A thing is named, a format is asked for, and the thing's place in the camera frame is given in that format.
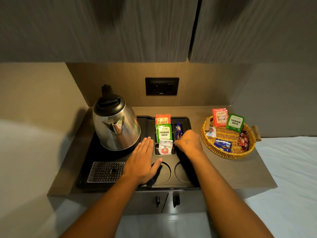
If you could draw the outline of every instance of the kettle handle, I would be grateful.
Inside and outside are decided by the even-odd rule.
[[[113,94],[112,87],[110,85],[105,84],[101,87],[101,93],[103,97],[107,96],[108,94]]]

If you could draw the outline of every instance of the black tray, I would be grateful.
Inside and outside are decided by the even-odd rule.
[[[141,127],[141,138],[150,136],[154,140],[154,151],[152,163],[158,158],[163,158],[163,163],[160,166],[156,175],[147,183],[139,186],[137,190],[145,190],[149,188],[195,188],[199,187],[199,183],[190,161],[186,155],[181,152],[173,144],[171,155],[160,155],[158,152],[159,144],[156,141],[155,117],[137,116]],[[187,117],[171,117],[172,138],[175,138],[175,124],[181,123],[183,132],[191,129],[190,121]],[[97,182],[89,183],[88,177],[94,162],[122,162],[126,161],[132,150],[125,151],[110,151],[105,149],[98,139],[96,133],[91,140],[85,161],[81,168],[80,175],[77,181],[77,187],[84,192],[107,191],[113,186],[113,182]]]

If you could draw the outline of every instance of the wooden countertop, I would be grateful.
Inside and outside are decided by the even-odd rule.
[[[213,108],[227,108],[233,113],[231,106],[174,106],[174,107],[132,107],[137,116],[153,116],[156,114],[171,114],[171,116],[186,116],[191,122],[192,129],[200,134],[205,119],[212,115]],[[90,141],[93,137],[94,126],[92,108],[89,108],[76,136],[69,147],[66,157],[59,169],[48,196],[68,196],[80,194],[76,187],[77,177],[84,162]],[[232,188],[243,197],[250,197],[276,188],[277,185],[266,168],[262,158],[255,149],[250,155],[241,160],[228,160],[211,152],[203,143],[204,152],[210,161],[228,181]]]

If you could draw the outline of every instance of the cabinet door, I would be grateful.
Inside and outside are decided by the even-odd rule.
[[[202,0],[190,62],[317,60],[317,0]]]
[[[0,61],[186,61],[198,0],[1,0]]]
[[[166,214],[206,211],[207,205],[201,190],[169,192],[163,209],[163,213]]]
[[[135,192],[123,215],[146,215],[162,213],[167,192]]]

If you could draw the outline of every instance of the person's left hand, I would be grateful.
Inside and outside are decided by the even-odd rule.
[[[122,175],[136,179],[138,185],[148,182],[156,174],[163,161],[162,158],[159,158],[153,166],[151,166],[153,146],[154,141],[151,137],[144,138],[142,142],[135,147],[126,161]]]

